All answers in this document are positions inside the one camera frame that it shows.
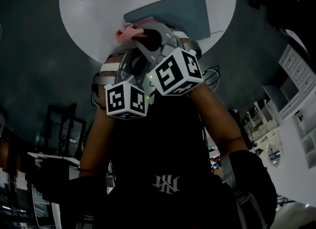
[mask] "white round table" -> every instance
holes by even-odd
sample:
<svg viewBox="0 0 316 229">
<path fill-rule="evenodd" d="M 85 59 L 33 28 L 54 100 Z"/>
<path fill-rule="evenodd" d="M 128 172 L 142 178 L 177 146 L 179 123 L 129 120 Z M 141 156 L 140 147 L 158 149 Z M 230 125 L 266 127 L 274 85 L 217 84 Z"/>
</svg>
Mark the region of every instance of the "white round table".
<svg viewBox="0 0 316 229">
<path fill-rule="evenodd" d="M 59 6 L 73 41 L 87 55 L 104 63 L 118 46 L 115 33 L 124 24 L 124 14 L 156 1 L 160 0 L 59 0 Z M 236 0 L 206 0 L 206 5 L 211 37 L 198 41 L 202 53 L 209 50 L 227 29 Z"/>
</svg>

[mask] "dark gray floor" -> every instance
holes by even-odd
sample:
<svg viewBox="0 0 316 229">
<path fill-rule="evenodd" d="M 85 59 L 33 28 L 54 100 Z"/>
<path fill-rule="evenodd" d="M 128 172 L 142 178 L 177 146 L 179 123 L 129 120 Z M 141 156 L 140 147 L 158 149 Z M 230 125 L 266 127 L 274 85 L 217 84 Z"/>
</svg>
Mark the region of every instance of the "dark gray floor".
<svg viewBox="0 0 316 229">
<path fill-rule="evenodd" d="M 286 39 L 266 21 L 262 7 L 237 0 L 233 20 L 201 61 L 203 69 L 220 65 L 216 94 L 241 114 L 264 97 L 266 84 L 279 68 Z M 61 20 L 59 0 L 0 0 L 0 105 L 7 126 L 35 144 L 48 104 L 77 103 L 76 116 L 91 123 L 92 76 L 100 64 L 83 53 Z"/>
</svg>

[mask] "black t-shirt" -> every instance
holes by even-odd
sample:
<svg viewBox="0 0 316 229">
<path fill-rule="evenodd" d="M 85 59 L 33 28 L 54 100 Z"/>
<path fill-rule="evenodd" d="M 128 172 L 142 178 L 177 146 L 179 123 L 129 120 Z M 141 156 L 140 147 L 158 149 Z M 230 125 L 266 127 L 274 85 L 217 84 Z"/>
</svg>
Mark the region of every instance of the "black t-shirt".
<svg viewBox="0 0 316 229">
<path fill-rule="evenodd" d="M 111 193 L 102 200 L 95 180 L 83 184 L 97 196 L 85 205 L 95 210 L 96 228 L 239 228 L 233 193 L 212 174 L 194 104 L 188 96 L 155 97 L 145 118 L 116 122 Z M 276 193 L 260 158 L 248 151 L 230 158 L 237 184 L 254 192 L 265 220 L 273 221 Z"/>
</svg>

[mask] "pink cloth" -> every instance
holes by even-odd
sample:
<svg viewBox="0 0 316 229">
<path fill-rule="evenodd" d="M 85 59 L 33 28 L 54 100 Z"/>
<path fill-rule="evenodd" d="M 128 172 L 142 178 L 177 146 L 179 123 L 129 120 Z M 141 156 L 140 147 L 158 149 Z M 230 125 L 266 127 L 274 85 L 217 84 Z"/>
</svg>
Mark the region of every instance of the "pink cloth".
<svg viewBox="0 0 316 229">
<path fill-rule="evenodd" d="M 117 42 L 124 43 L 131 40 L 133 37 L 143 37 L 145 38 L 146 35 L 144 34 L 144 29 L 135 29 L 134 26 L 138 26 L 144 23 L 155 22 L 153 17 L 143 19 L 141 21 L 136 22 L 135 24 L 132 23 L 125 23 L 123 30 L 118 30 L 116 35 Z"/>
</svg>

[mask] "mirror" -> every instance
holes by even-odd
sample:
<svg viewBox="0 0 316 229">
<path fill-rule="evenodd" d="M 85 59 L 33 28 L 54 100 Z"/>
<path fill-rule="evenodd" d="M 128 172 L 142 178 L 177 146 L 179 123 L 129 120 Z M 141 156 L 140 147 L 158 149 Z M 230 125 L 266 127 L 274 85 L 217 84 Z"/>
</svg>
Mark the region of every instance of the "mirror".
<svg viewBox="0 0 316 229">
<path fill-rule="evenodd" d="M 273 142 L 269 143 L 268 156 L 272 165 L 277 167 L 281 158 L 281 151 L 278 144 Z"/>
</svg>

